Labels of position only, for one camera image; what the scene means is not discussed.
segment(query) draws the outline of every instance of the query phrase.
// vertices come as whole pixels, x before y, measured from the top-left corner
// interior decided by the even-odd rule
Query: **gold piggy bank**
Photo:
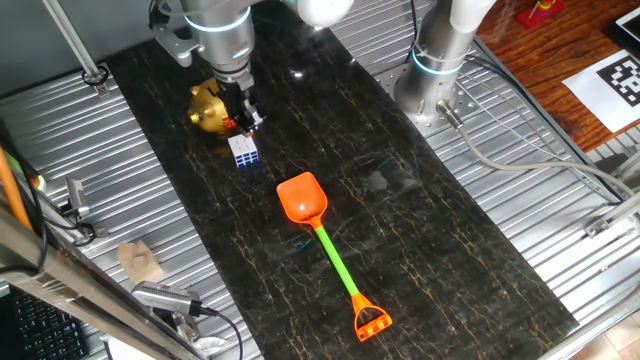
[[[236,127],[235,121],[229,117],[224,103],[218,96],[220,88],[215,78],[194,86],[189,91],[193,97],[187,115],[192,123],[206,132],[220,135]]]

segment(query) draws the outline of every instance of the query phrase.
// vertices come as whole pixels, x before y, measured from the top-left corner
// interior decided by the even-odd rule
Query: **blue light ring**
[[[432,74],[436,74],[436,75],[449,75],[449,74],[453,74],[458,72],[461,68],[462,68],[462,64],[460,64],[460,66],[458,66],[457,68],[453,69],[453,70],[433,70],[433,69],[429,69],[428,67],[424,66],[419,60],[418,57],[416,56],[416,49],[411,50],[411,55],[413,56],[413,61],[416,63],[416,65],[418,65],[418,67],[426,72],[432,73]]]
[[[193,21],[189,20],[189,18],[187,16],[185,16],[184,19],[187,21],[187,24],[189,24],[189,26],[193,27],[194,29],[198,29],[200,31],[204,31],[204,32],[225,32],[225,31],[229,31],[231,29],[237,28],[238,26],[242,25],[242,23],[244,23],[245,20],[247,20],[247,18],[249,17],[250,14],[251,14],[251,6],[247,7],[247,11],[238,20],[232,22],[231,24],[227,24],[227,25],[223,25],[223,26],[202,26],[202,25],[198,25],[198,24],[194,23]]]

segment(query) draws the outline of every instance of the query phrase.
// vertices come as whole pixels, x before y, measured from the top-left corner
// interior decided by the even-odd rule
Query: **metal grating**
[[[472,52],[486,57],[477,46]],[[394,82],[387,85],[386,77],[401,71],[399,66],[376,78],[393,93]],[[499,120],[480,107],[463,117],[469,135],[485,155],[507,164],[550,161],[552,155],[580,161],[579,150],[567,146],[555,128],[496,74],[466,63],[458,84]],[[633,224],[593,239],[584,233],[589,223],[612,208],[611,198],[600,195],[606,192],[595,181],[585,182],[581,174],[566,169],[494,170],[480,163],[451,127],[423,133],[428,133],[426,140],[438,157],[580,324],[604,312],[640,282],[640,236]]]
[[[414,0],[418,24],[431,0]],[[414,37],[409,0],[355,0],[331,31],[370,74],[400,65]]]
[[[620,156],[624,161],[640,150],[640,125],[632,127],[616,138],[598,146],[587,155],[593,162],[601,162],[614,156]]]
[[[131,290],[116,259],[119,243],[144,241],[164,270],[161,283],[197,292],[208,306],[233,320],[243,337],[245,359],[262,359],[238,308],[209,257],[178,196],[113,78],[99,98],[80,73],[0,100],[23,156],[47,180],[46,194],[66,202],[65,178],[80,177],[91,203],[87,221],[110,237],[83,248],[109,276]],[[235,332],[219,318],[201,317],[203,335],[229,344],[217,359],[237,359]],[[101,332],[85,326],[90,359],[106,359]]]

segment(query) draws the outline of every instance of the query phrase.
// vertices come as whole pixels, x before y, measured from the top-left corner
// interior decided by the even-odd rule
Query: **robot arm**
[[[453,98],[455,81],[480,23],[496,0],[438,0],[422,20],[394,99],[416,124],[437,123],[438,102]]]
[[[293,12],[295,12],[302,21],[318,27],[329,27],[335,25],[342,19],[351,5],[353,0],[281,0]]]
[[[228,115],[247,133],[253,133],[262,117],[252,103],[253,76],[249,61],[255,44],[250,5],[262,0],[180,0],[183,12],[174,12],[166,0],[157,0],[155,16],[166,21],[151,23],[156,40],[181,65],[192,62],[197,50],[211,64],[220,83],[220,94]],[[349,11],[354,0],[281,0],[311,26],[331,26]],[[180,40],[166,26],[169,16],[184,16],[190,40]]]

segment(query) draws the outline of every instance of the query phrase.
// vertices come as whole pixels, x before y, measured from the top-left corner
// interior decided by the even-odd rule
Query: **gray cable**
[[[496,168],[498,170],[505,170],[505,171],[524,171],[524,170],[546,169],[546,168],[553,168],[553,167],[573,168],[573,169],[582,170],[588,173],[592,173],[596,176],[599,176],[604,180],[607,180],[610,183],[614,184],[629,196],[635,195],[633,190],[631,190],[622,181],[614,178],[613,176],[607,174],[604,171],[594,169],[591,166],[584,165],[584,164],[572,163],[568,161],[549,161],[544,163],[522,164],[522,165],[506,165],[506,164],[497,163],[485,157],[484,155],[482,155],[482,153],[471,142],[471,139],[469,138],[469,135],[467,134],[467,131],[464,129],[464,127],[459,128],[458,132],[460,133],[460,136],[462,136],[464,141],[467,143],[467,146],[469,147],[471,152],[473,152],[478,157],[478,159],[480,159],[480,161],[482,161],[487,166],[490,166],[492,168]]]

